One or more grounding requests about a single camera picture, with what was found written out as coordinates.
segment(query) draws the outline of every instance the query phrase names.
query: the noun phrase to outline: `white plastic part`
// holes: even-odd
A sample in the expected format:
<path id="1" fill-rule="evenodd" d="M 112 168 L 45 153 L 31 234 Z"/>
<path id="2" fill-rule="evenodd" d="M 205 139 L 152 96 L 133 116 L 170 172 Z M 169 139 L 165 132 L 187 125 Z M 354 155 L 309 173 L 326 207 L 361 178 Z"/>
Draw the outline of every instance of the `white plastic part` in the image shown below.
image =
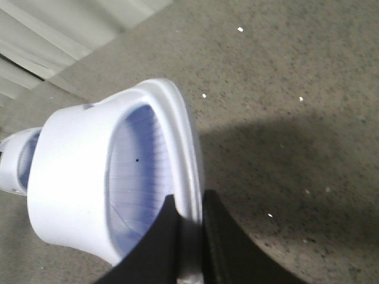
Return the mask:
<path id="1" fill-rule="evenodd" d="M 166 79 L 56 111 L 40 133 L 30 172 L 34 231 L 115 265 L 150 228 L 166 195 L 174 194 L 179 214 L 201 226 L 203 163 L 191 119 Z M 185 251 L 192 256 L 184 255 L 181 266 L 200 265 L 200 247 Z M 185 283 L 201 281 L 189 278 Z"/>
<path id="2" fill-rule="evenodd" d="M 29 172 L 41 128 L 17 132 L 0 143 L 0 189 L 26 195 Z"/>

